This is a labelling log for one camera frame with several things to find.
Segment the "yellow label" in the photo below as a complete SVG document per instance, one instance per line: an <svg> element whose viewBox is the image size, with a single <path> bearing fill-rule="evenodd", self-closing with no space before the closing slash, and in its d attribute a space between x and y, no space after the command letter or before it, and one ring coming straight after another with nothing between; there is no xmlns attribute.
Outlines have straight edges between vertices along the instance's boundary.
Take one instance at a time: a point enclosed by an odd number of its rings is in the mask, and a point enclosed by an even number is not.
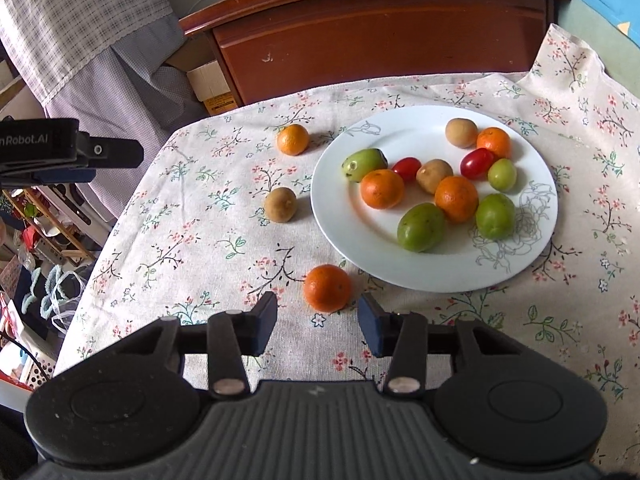
<svg viewBox="0 0 640 480"><path fill-rule="evenodd" d="M229 110L235 110L238 108L236 100L231 95L231 92L226 94L216 95L204 101L204 105L207 107L209 115L220 115Z"/></svg>

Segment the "orange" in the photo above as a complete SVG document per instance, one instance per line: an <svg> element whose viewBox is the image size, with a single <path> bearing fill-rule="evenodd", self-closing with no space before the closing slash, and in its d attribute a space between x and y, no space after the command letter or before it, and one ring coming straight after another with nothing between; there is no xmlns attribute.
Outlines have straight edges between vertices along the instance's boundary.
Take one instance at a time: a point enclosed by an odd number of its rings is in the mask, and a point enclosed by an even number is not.
<svg viewBox="0 0 640 480"><path fill-rule="evenodd" d="M511 137L500 128L485 128L478 135L476 148L486 148L492 152L496 159L511 158Z"/></svg>
<svg viewBox="0 0 640 480"><path fill-rule="evenodd" d="M471 219L478 209L478 191L463 176L447 176L436 188L435 203L450 221L462 224Z"/></svg>
<svg viewBox="0 0 640 480"><path fill-rule="evenodd" d="M389 209L404 197L404 181L395 171L371 171L360 183L360 196L373 209Z"/></svg>
<svg viewBox="0 0 640 480"><path fill-rule="evenodd" d="M300 124L292 124L278 134L276 142L285 155L299 155L309 145L309 132Z"/></svg>
<svg viewBox="0 0 640 480"><path fill-rule="evenodd" d="M324 264L307 273L302 293L317 311L335 312L351 297L351 279L340 267Z"/></svg>

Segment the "white cloth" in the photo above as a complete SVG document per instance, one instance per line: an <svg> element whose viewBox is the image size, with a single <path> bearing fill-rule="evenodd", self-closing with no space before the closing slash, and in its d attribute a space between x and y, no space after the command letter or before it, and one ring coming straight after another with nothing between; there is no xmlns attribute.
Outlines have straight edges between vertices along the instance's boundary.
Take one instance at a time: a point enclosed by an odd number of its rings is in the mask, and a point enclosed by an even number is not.
<svg viewBox="0 0 640 480"><path fill-rule="evenodd" d="M171 12L169 0L0 0L0 40L45 107L108 46Z"/></svg>
<svg viewBox="0 0 640 480"><path fill-rule="evenodd" d="M345 261L314 220L310 183L324 147L377 111L428 104L470 108L512 126L556 181L559 215L550 244L497 286L427 294L390 285ZM296 157L275 146L277 131L291 123L312 136ZM328 316L303 299L306 273L337 264L350 274L354 298L369 291L387 310L417 310L441 324L483 320L584 377L609 410L596 464L640 471L639 135L638 99L604 73L593 50L556 27L524 77L357 81L191 124L159 152L120 216L57 369L158 317L201 323L223 310L247 310L272 290L280 308L267 351L244 361L252 385L271 378L381 381L388 360L372 358L353 304ZM264 197L279 186L299 196L296 217L286 224L264 216ZM206 387L204 360L190 357L185 377Z"/></svg>

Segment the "wooden furniture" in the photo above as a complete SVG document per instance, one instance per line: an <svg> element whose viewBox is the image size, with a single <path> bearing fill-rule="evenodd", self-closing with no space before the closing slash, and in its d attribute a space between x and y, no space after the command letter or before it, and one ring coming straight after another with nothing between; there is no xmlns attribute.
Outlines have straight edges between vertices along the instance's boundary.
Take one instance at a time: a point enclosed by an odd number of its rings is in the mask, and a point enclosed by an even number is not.
<svg viewBox="0 0 640 480"><path fill-rule="evenodd" d="M379 76L529 70L556 0L223 0L204 33L239 105Z"/></svg>

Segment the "white plate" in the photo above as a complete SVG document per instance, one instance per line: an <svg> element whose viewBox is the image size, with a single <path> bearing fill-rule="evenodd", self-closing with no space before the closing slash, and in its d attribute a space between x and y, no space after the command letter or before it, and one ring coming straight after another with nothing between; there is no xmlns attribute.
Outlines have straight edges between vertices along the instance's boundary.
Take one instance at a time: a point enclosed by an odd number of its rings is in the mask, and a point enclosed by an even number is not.
<svg viewBox="0 0 640 480"><path fill-rule="evenodd" d="M389 168L406 156L422 163L446 160L457 174L471 151L449 144L444 128L450 119L471 119L478 129L498 126L511 136L518 181L508 193L516 206L512 238L491 242L478 235L474 222L447 226L445 239L429 253L411 253L396 241L398 222L414 205L432 202L416 183L404 200L388 210L368 207L359 184L350 183L341 165L351 153L379 148ZM495 192L476 181L480 199ZM448 106L396 108L347 128L324 151L311 181L311 204L320 229L331 244L360 269L389 283L429 292L461 292L503 282L529 266L549 242L558 217L556 187L544 160L519 134L470 110Z"/></svg>

